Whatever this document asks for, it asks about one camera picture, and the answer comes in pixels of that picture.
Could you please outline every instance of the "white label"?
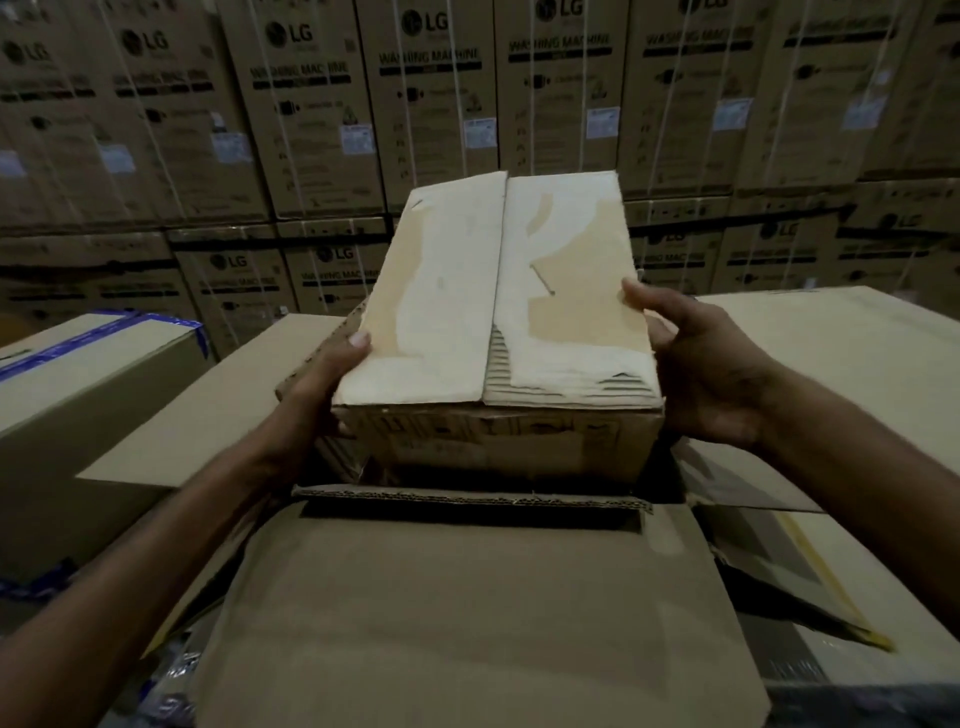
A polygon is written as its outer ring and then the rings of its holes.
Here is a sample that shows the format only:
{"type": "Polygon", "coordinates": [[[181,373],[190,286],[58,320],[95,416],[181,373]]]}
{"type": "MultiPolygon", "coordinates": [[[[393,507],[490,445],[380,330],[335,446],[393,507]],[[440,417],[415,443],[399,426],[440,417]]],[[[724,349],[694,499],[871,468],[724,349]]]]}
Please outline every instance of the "white label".
{"type": "Polygon", "coordinates": [[[26,177],[27,170],[13,149],[0,149],[0,177],[26,177]]]}
{"type": "Polygon", "coordinates": [[[495,149],[496,119],[468,119],[465,121],[464,143],[468,149],[495,149]]]}
{"type": "Polygon", "coordinates": [[[238,164],[241,162],[252,162],[253,156],[250,153],[250,142],[247,141],[247,135],[240,132],[217,132],[212,133],[210,138],[213,140],[213,153],[221,164],[238,164]]]}
{"type": "Polygon", "coordinates": [[[130,150],[123,144],[98,144],[100,159],[111,175],[131,175],[136,172],[130,150]]]}
{"type": "Polygon", "coordinates": [[[620,128],[620,107],[588,109],[587,139],[604,139],[617,136],[620,128]]]}
{"type": "Polygon", "coordinates": [[[733,132],[747,128],[747,119],[750,117],[750,106],[754,103],[749,99],[723,99],[717,102],[713,110],[713,130],[715,132],[733,132]]]}
{"type": "Polygon", "coordinates": [[[340,146],[345,155],[371,155],[373,148],[373,127],[370,124],[352,124],[340,127],[340,146]]]}
{"type": "Polygon", "coordinates": [[[396,459],[408,465],[433,468],[486,468],[487,451],[482,445],[456,440],[419,440],[406,435],[393,435],[396,459]]]}
{"type": "Polygon", "coordinates": [[[842,129],[853,132],[863,129],[876,129],[886,103],[886,96],[867,101],[851,102],[847,107],[847,113],[844,114],[842,129]]]}

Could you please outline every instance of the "person's left hand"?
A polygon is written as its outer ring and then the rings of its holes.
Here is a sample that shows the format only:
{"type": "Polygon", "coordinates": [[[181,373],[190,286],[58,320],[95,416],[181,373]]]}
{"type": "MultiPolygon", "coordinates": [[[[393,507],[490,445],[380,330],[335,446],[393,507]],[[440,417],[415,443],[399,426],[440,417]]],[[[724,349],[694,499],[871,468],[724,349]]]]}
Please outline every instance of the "person's left hand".
{"type": "Polygon", "coordinates": [[[330,398],[341,377],[367,358],[370,351],[370,335],[358,331],[317,356],[270,417],[245,438],[252,455],[276,469],[277,485],[296,479],[318,437],[337,434],[330,398]]]}

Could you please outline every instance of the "worn box top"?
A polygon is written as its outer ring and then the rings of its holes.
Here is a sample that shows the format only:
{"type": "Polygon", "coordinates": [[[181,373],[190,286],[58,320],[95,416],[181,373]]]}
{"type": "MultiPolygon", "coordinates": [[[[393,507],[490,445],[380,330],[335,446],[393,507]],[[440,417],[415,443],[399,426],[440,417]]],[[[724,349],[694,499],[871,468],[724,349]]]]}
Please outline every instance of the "worn box top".
{"type": "Polygon", "coordinates": [[[414,190],[334,404],[662,407],[616,175],[503,172],[414,190]]]}

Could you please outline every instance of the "sticker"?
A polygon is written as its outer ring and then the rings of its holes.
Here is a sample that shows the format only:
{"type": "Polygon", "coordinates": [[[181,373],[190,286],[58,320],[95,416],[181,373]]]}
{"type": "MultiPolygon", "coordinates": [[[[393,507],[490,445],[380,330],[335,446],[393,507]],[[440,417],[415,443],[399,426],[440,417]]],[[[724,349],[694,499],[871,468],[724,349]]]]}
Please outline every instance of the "sticker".
{"type": "Polygon", "coordinates": [[[100,159],[111,175],[131,175],[136,172],[136,165],[130,150],[123,144],[98,144],[100,159]]]}
{"type": "Polygon", "coordinates": [[[604,139],[617,136],[620,127],[620,107],[588,109],[587,139],[604,139]]]}
{"type": "Polygon", "coordinates": [[[13,149],[0,149],[0,177],[26,177],[27,170],[20,163],[20,156],[13,149]]]}
{"type": "Polygon", "coordinates": [[[715,132],[733,132],[747,128],[750,106],[754,99],[723,99],[717,102],[713,110],[713,130],[715,132]]]}
{"type": "Polygon", "coordinates": [[[863,129],[876,129],[876,125],[880,123],[880,116],[883,113],[883,107],[886,106],[886,103],[886,96],[851,102],[847,107],[847,113],[844,114],[843,127],[841,127],[841,129],[854,132],[863,129]]]}
{"type": "Polygon", "coordinates": [[[468,149],[496,149],[496,118],[465,121],[464,143],[468,149]]]}
{"type": "Polygon", "coordinates": [[[221,164],[237,164],[239,162],[252,162],[253,157],[250,153],[250,142],[247,141],[247,135],[241,132],[219,132],[212,133],[213,152],[221,164]]]}
{"type": "Polygon", "coordinates": [[[370,124],[352,124],[340,127],[340,146],[345,155],[371,155],[376,152],[373,146],[373,127],[370,124]]]}

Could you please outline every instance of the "fingernail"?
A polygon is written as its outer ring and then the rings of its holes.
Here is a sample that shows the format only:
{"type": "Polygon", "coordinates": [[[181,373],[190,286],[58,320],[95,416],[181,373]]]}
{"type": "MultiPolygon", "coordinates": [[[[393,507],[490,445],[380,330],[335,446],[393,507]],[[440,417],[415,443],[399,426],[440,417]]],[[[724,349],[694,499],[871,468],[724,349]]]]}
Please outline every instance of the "fingernail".
{"type": "Polygon", "coordinates": [[[357,349],[365,349],[370,344],[369,331],[357,331],[349,338],[350,345],[357,349]]]}

